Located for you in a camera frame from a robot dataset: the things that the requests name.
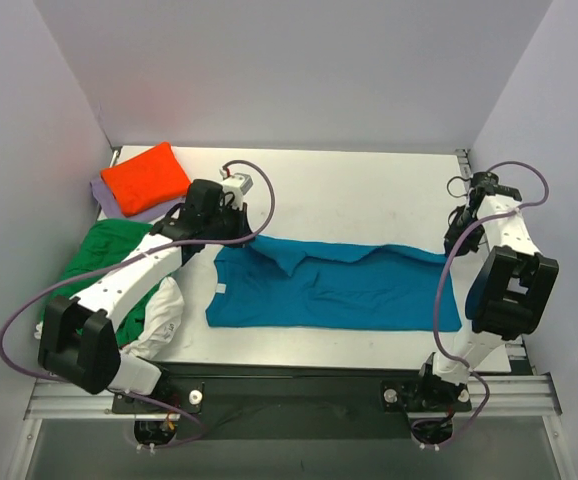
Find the teal blue t shirt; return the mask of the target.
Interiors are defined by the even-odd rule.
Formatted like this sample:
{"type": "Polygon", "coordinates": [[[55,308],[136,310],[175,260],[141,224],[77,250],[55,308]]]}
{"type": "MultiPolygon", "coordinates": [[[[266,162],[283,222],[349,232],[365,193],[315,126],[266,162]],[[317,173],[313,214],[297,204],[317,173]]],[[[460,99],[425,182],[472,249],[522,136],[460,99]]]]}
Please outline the teal blue t shirt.
{"type": "Polygon", "coordinates": [[[369,246],[257,237],[222,249],[206,310],[217,328],[308,327],[430,331],[461,326],[453,285],[437,288],[445,258],[405,245],[369,246]]]}

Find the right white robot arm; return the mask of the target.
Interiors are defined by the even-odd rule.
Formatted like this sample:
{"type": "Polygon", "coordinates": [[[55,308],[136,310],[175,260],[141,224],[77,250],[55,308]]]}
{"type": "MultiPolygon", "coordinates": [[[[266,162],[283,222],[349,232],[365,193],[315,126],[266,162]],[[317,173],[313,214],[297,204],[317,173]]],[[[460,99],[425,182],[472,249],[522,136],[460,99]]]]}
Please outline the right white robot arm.
{"type": "Polygon", "coordinates": [[[473,370],[506,342],[536,330],[559,273],[558,262],[530,236],[522,215],[529,205],[517,188],[501,184],[491,170],[473,174],[468,183],[466,202],[444,235],[438,286],[445,286],[455,258],[477,252],[481,243],[488,256],[467,294],[466,324],[451,348],[437,347],[412,383],[413,399],[424,408],[466,401],[473,370]]]}

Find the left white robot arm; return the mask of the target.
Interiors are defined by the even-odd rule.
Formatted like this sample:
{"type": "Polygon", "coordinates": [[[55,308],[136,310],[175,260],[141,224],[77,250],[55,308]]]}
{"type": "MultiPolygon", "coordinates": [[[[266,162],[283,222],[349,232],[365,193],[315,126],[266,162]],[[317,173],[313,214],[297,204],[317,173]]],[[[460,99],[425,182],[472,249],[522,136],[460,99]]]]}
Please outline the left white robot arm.
{"type": "Polygon", "coordinates": [[[90,394],[135,392],[151,412],[164,409],[170,385],[159,367],[122,352],[116,332],[130,310],[160,281],[184,266],[208,240],[238,241],[250,234],[245,194],[253,181],[236,173],[216,183],[195,180],[183,202],[157,221],[129,255],[131,265],[107,273],[45,308],[38,362],[90,394]]]}

